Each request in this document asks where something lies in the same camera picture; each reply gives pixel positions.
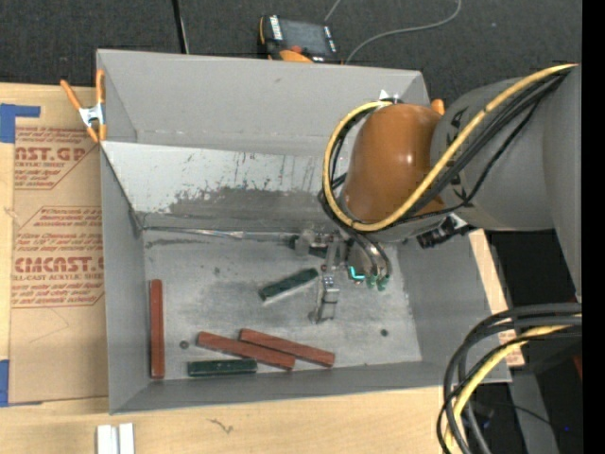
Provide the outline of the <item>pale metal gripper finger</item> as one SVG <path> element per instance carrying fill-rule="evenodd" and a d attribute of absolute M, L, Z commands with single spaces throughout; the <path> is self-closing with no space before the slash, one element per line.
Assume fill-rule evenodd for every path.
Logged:
<path fill-rule="evenodd" d="M 334 276 L 323 275 L 318 285 L 316 305 L 308 314 L 311 323 L 324 323 L 336 317 L 339 293 Z"/>
<path fill-rule="evenodd" d="M 326 235 L 311 230 L 303 230 L 299 234 L 290 237 L 287 242 L 289 249 L 296 255 L 325 256 L 328 250 Z"/>

